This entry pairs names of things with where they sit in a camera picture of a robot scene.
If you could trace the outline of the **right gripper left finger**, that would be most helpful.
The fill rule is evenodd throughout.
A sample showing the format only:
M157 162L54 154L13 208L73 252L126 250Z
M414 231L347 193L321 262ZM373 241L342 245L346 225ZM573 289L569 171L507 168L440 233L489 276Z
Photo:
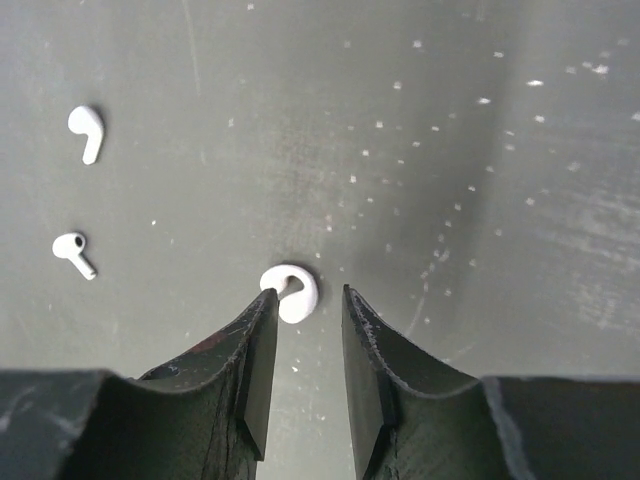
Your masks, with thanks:
M1 373L5 479L252 479L264 459L278 297L261 292L183 354L106 369Z

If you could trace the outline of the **white earbud upper centre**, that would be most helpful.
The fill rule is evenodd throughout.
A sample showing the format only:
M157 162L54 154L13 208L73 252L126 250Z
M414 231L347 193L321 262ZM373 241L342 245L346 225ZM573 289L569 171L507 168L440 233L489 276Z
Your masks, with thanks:
M67 125L75 135L86 137L82 162L92 165L97 162L105 137L105 128L101 116L87 105L75 107L68 116Z

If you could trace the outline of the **white earbud pair clump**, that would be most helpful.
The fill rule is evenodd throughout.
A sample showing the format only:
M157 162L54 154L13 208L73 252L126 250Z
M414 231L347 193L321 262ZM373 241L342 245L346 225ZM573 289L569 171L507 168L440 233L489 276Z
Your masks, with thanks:
M296 292L284 294L289 281L295 279L302 288ZM279 264L266 270L259 281L261 290L274 289L279 296L278 314L280 319L290 325L307 319L319 302L319 289L312 273L293 264Z

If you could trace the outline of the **white earbud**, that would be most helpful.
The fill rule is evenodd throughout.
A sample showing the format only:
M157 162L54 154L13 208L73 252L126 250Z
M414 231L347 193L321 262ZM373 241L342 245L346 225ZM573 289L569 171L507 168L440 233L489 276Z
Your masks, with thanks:
M85 237L79 232L69 232L58 236L52 243L52 253L59 259L68 260L88 281L97 276L97 271L84 257Z
M68 116L67 125L75 135L86 137L82 162L92 165L97 162L105 137L105 128L101 116L87 105L75 107Z

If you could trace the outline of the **white earbud lower centre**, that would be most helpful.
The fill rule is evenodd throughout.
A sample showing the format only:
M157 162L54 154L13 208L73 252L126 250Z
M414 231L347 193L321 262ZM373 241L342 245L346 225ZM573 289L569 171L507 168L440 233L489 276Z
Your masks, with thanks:
M97 271L84 257L85 237L79 232L69 232L58 236L52 243L52 253L59 259L68 260L88 281L97 276Z

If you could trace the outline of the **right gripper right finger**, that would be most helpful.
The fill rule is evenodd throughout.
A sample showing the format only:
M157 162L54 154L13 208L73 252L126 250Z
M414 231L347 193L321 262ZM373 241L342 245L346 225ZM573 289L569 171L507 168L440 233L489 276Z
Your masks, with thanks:
M635 479L633 377L473 377L385 323L353 288L342 343L360 479Z

